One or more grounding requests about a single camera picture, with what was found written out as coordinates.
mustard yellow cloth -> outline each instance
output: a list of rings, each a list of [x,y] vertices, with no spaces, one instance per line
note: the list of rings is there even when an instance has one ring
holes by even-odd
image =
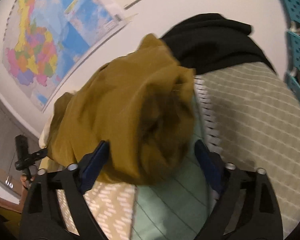
[[[0,215],[2,215],[7,222],[3,224],[12,233],[15,238],[19,237],[19,226],[21,221],[21,214],[15,211],[0,207]]]
[[[75,95],[56,101],[48,156],[67,166],[108,140],[111,158],[98,181],[142,185],[165,179],[188,151],[193,74],[147,35],[137,51],[104,65]]]

colorful political map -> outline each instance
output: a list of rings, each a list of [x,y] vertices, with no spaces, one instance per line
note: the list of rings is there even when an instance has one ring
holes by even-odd
[[[118,21],[99,0],[16,0],[2,62],[42,110],[70,70]]]

